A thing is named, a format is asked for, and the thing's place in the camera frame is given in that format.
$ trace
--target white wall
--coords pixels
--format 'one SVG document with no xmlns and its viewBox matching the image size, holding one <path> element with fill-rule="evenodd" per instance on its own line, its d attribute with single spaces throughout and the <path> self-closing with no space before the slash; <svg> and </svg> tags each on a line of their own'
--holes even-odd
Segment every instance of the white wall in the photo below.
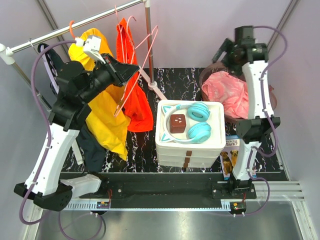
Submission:
<svg viewBox="0 0 320 240">
<path fill-rule="evenodd" d="M 46 0 L 57 25 L 80 21 L 130 0 Z M 159 32 L 154 45 L 156 68 L 207 67 L 225 38 L 234 38 L 234 28 L 243 25 L 276 27 L 290 0 L 151 0 L 151 23 Z M 135 43 L 146 36 L 145 10 L 142 4 L 118 13 L 119 19 L 134 15 L 130 22 Z M 117 18 L 111 15 L 74 31 L 80 36 L 89 28 L 98 28 L 108 39 L 115 54 Z M 271 31 L 257 30 L 260 42 L 268 42 Z M 138 49 L 138 62 L 147 54 L 147 44 Z"/>
<path fill-rule="evenodd" d="M 50 31 L 33 0 L 2 1 L 0 22 L 5 23 L 0 24 L 0 43 L 8 47 Z M 35 58 L 32 48 L 15 55 L 16 62 L 28 76 Z M 18 216 L 22 198 L 14 193 L 14 187 L 31 173 L 46 131 L 27 84 L 2 59 L 0 73 L 0 238 L 19 240 L 25 226 Z M 36 80 L 43 95 L 52 102 L 54 96 L 49 88 L 50 80 L 42 64 Z"/>
<path fill-rule="evenodd" d="M 289 48 L 284 57 L 269 70 L 281 118 L 277 132 L 281 150 L 293 180 L 301 184 L 320 237 L 319 204 L 319 122 L 320 80 L 319 39 L 320 1 L 300 1 L 283 33 Z M 283 50 L 279 39 L 271 51 L 274 59 Z"/>
</svg>

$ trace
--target brown box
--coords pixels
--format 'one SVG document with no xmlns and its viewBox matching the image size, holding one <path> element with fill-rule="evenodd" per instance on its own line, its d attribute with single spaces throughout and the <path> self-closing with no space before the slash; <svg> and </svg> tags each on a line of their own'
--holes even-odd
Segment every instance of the brown box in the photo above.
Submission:
<svg viewBox="0 0 320 240">
<path fill-rule="evenodd" d="M 184 114 L 172 114 L 170 116 L 170 133 L 182 134 L 186 126 L 186 116 Z"/>
</svg>

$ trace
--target book cover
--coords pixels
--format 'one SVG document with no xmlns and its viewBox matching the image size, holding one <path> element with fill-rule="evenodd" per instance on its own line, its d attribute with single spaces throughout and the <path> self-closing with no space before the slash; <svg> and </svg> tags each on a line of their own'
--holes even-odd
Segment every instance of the book cover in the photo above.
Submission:
<svg viewBox="0 0 320 240">
<path fill-rule="evenodd" d="M 228 180 L 232 170 L 236 166 L 240 148 L 240 139 L 237 135 L 225 137 L 225 147 L 220 153 L 221 169 L 224 180 Z M 252 177 L 256 178 L 256 171 L 253 170 Z"/>
</svg>

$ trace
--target yellow cloth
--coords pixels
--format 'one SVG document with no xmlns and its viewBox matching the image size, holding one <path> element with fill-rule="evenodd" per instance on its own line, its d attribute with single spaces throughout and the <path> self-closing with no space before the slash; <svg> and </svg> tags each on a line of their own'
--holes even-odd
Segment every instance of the yellow cloth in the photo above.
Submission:
<svg viewBox="0 0 320 240">
<path fill-rule="evenodd" d="M 82 34 L 81 38 L 87 40 L 89 35 L 101 38 L 100 54 L 112 55 L 106 37 L 98 29 L 89 29 Z M 92 71 L 94 69 L 95 62 L 83 52 L 83 47 L 78 47 L 73 43 L 69 48 L 69 56 L 71 60 L 82 63 L 85 70 Z M 123 112 L 114 117 L 117 103 L 120 101 L 123 93 L 124 87 L 108 86 L 106 90 L 102 91 L 88 104 L 92 111 L 85 121 L 90 132 L 101 146 L 119 154 L 126 161 L 128 154 L 126 138 L 128 125 L 131 120 Z"/>
</svg>

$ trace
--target black marble table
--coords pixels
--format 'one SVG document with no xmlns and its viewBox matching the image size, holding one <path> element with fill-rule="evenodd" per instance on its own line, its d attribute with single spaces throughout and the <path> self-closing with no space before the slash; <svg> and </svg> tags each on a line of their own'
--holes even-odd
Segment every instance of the black marble table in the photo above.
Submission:
<svg viewBox="0 0 320 240">
<path fill-rule="evenodd" d="M 200 101 L 201 91 L 199 87 L 199 76 L 203 68 L 157 68 L 154 76 L 159 89 L 170 100 L 194 100 Z M 139 85 L 144 89 L 150 107 L 153 112 L 154 128 L 149 132 L 128 132 L 126 148 L 128 150 L 127 161 L 122 160 L 117 154 L 106 151 L 106 161 L 103 165 L 103 172 L 182 172 L 181 167 L 160 166 L 157 161 L 155 133 L 157 105 L 159 98 L 148 89 L 144 81 L 139 80 Z M 236 126 L 232 123 L 225 123 L 226 135 L 235 135 Z M 271 152 L 273 143 L 270 137 L 263 139 L 261 148 L 264 152 Z M 259 172 L 279 172 L 280 167 L 276 155 L 262 157 L 257 154 L 255 168 Z M 69 151 L 65 160 L 62 172 L 82 172 L 83 165 L 77 165 L 72 150 Z M 188 172 L 220 172 L 221 164 L 219 158 L 211 168 L 188 168 Z"/>
</svg>

